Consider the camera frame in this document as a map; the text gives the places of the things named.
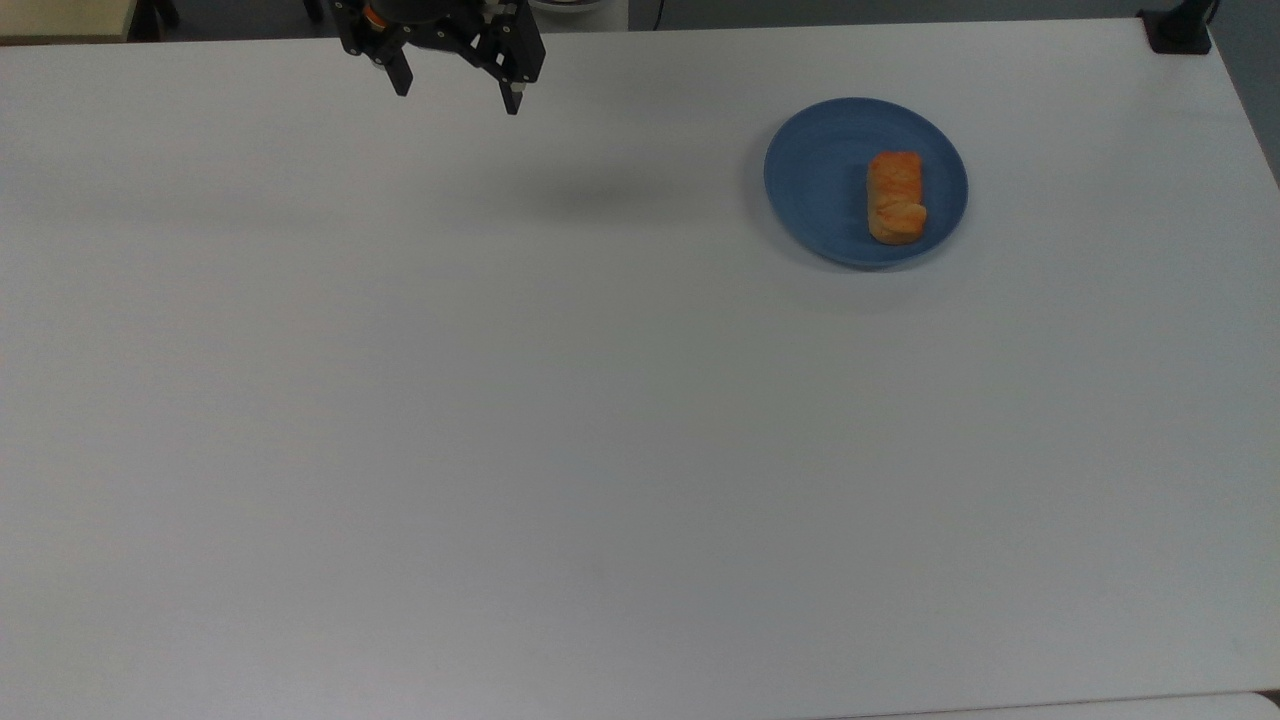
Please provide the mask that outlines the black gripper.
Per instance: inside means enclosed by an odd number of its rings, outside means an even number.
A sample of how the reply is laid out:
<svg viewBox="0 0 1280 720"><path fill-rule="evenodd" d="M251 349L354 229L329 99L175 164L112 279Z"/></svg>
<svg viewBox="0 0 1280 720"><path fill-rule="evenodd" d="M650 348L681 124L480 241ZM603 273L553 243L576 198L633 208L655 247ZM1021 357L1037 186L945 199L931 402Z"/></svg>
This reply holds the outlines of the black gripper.
<svg viewBox="0 0 1280 720"><path fill-rule="evenodd" d="M330 13L344 51L383 69L399 97L413 83L404 49L420 47L486 72L515 117L547 58L526 1L332 1Z"/></svg>

